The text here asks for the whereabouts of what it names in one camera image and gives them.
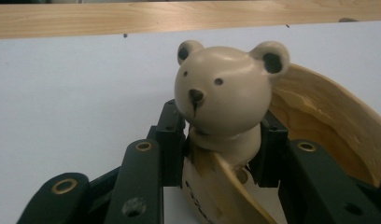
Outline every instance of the bear snout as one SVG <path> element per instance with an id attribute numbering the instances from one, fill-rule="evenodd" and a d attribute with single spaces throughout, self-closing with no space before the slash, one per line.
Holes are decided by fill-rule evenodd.
<path id="1" fill-rule="evenodd" d="M 195 89 L 189 90 L 189 96 L 190 96 L 190 101 L 193 104 L 198 104 L 198 103 L 202 102 L 203 99 L 205 98 L 205 95 L 203 94 L 202 91 L 198 91 Z"/>

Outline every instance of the wooden surface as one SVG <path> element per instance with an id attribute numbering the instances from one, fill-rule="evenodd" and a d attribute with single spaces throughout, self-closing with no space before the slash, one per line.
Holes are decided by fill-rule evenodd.
<path id="1" fill-rule="evenodd" d="M 347 174 L 380 184 L 381 117 L 351 92 L 294 64 L 275 85 L 270 110 L 289 139 L 318 142 Z"/>
<path id="2" fill-rule="evenodd" d="M 0 6 L 0 39 L 381 20 L 381 0 L 277 0 Z"/>

